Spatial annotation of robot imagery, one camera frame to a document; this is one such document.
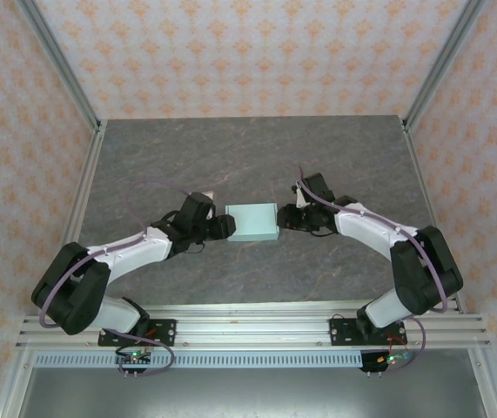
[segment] patterned wallpaper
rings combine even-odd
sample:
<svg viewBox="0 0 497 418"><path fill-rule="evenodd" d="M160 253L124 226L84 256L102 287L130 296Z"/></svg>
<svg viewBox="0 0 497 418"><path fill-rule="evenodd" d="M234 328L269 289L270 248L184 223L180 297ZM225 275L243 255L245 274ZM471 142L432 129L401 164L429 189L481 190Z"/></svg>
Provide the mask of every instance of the patterned wallpaper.
<svg viewBox="0 0 497 418"><path fill-rule="evenodd" d="M16 2L0 0L0 385L90 135Z"/></svg>
<svg viewBox="0 0 497 418"><path fill-rule="evenodd" d="M497 348L497 0L469 36L413 140L467 307L488 313Z"/></svg>
<svg viewBox="0 0 497 418"><path fill-rule="evenodd" d="M466 0L39 0L100 118L405 116Z"/></svg>

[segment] gray floor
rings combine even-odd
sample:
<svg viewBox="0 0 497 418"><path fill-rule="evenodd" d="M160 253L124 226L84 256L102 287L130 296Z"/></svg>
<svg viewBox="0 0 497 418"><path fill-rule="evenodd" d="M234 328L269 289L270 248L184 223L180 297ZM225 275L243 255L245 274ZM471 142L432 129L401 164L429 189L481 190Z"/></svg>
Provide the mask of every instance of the gray floor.
<svg viewBox="0 0 497 418"><path fill-rule="evenodd" d="M358 369L36 369L20 418L482 418L466 350L428 351L397 374Z"/></svg>
<svg viewBox="0 0 497 418"><path fill-rule="evenodd" d="M296 165L322 172L336 196L423 227L429 217L395 116L112 120L107 126L80 242L98 245L138 231L123 196L140 179L168 179L214 191L225 204L294 203ZM150 222L179 209L184 196L139 187L132 206ZM279 240L212 242L143 267L109 295L140 304L371 299L393 286L390 264L340 236L281 231Z"/></svg>

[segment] black mounting plate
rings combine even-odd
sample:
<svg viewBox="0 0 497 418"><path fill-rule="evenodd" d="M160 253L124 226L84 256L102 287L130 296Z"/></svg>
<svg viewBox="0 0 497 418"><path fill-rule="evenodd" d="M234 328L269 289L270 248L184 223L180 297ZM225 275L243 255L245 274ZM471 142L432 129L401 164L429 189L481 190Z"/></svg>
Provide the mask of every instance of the black mounting plate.
<svg viewBox="0 0 497 418"><path fill-rule="evenodd" d="M176 320L150 320L147 327L147 335L144 338L150 340L160 341L169 347L175 345L175 337L177 335L177 321ZM109 331L105 335L99 334L97 344L100 347L148 347L152 346L149 342L140 341L138 344L134 340L122 338Z"/></svg>
<svg viewBox="0 0 497 418"><path fill-rule="evenodd" d="M331 318L329 320L329 336L332 346L389 346L388 334L399 337L407 343L405 325L402 322L379 329L377 333L368 335L368 339L365 340L364 335L356 328L355 318ZM397 340L393 340L392 343L394 346L403 345Z"/></svg>

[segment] light blue box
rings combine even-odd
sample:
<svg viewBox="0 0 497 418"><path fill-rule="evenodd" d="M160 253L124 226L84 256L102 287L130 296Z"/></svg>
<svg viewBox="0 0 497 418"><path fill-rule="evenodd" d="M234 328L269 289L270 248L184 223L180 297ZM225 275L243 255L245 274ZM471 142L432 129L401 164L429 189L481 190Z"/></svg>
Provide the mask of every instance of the light blue box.
<svg viewBox="0 0 497 418"><path fill-rule="evenodd" d="M237 225L229 241L267 241L279 237L276 203L227 205L225 213L231 215Z"/></svg>

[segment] orange floral wallpaper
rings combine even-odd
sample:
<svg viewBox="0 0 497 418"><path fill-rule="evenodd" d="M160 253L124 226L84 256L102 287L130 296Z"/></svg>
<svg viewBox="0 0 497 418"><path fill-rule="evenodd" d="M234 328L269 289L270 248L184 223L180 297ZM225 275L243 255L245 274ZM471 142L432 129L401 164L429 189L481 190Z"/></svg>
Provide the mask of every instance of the orange floral wallpaper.
<svg viewBox="0 0 497 418"><path fill-rule="evenodd" d="M413 133L426 187L497 349L497 0L488 0Z"/></svg>
<svg viewBox="0 0 497 418"><path fill-rule="evenodd" d="M405 116L466 0L39 0L100 118Z"/></svg>
<svg viewBox="0 0 497 418"><path fill-rule="evenodd" d="M0 0L0 385L90 136L16 2Z"/></svg>

